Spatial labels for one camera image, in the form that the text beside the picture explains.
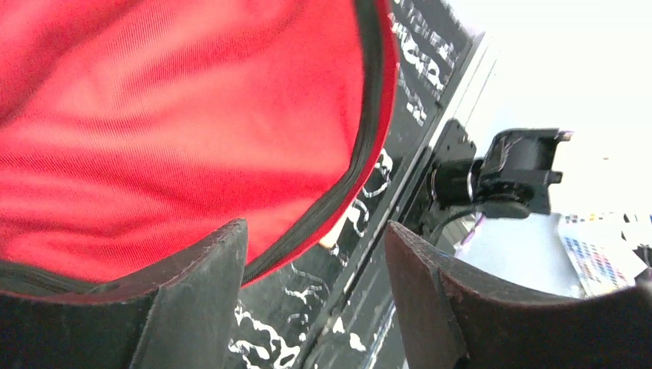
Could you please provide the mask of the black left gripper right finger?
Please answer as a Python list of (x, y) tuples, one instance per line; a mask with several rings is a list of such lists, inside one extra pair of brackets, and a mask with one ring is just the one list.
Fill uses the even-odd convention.
[(488, 274), (395, 221), (384, 233), (412, 368), (649, 368), (651, 286), (596, 298), (548, 294)]

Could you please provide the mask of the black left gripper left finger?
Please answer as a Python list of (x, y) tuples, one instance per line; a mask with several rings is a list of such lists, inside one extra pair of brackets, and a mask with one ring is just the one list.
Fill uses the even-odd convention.
[(221, 368), (246, 261), (238, 219), (106, 284), (4, 262), (3, 368)]

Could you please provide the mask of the red student backpack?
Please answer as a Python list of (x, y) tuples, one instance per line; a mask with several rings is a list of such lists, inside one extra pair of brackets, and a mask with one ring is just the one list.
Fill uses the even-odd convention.
[(1, 259), (108, 282), (249, 224), (301, 255), (374, 169), (386, 1), (3, 1)]

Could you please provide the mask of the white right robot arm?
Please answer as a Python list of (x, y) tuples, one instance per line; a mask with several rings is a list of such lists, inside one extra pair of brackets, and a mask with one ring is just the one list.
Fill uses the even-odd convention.
[(557, 146), (572, 131), (508, 129), (496, 134), (483, 158), (445, 161), (435, 167), (429, 184), (441, 206), (469, 207), (486, 218), (525, 219), (549, 215), (549, 186), (563, 173), (552, 169)]

